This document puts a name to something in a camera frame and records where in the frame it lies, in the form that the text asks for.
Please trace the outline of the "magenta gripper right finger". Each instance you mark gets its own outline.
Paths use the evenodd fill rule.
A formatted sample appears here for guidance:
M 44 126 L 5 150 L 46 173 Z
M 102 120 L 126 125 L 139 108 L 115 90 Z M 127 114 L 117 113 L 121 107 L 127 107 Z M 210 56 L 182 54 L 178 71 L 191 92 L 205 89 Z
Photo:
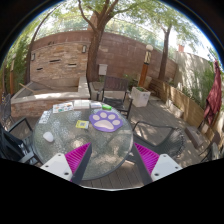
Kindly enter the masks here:
M 164 178 L 182 169 L 168 154 L 157 154 L 135 143 L 133 154 L 144 185 Z

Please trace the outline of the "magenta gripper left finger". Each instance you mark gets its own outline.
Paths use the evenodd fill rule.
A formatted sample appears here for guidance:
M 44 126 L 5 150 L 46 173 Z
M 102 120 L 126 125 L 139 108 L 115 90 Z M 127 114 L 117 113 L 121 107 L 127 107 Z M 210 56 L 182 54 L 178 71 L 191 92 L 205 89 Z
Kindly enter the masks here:
M 77 185 L 82 181 L 85 169 L 92 153 L 92 144 L 84 144 L 63 154 L 57 153 L 41 168 Z

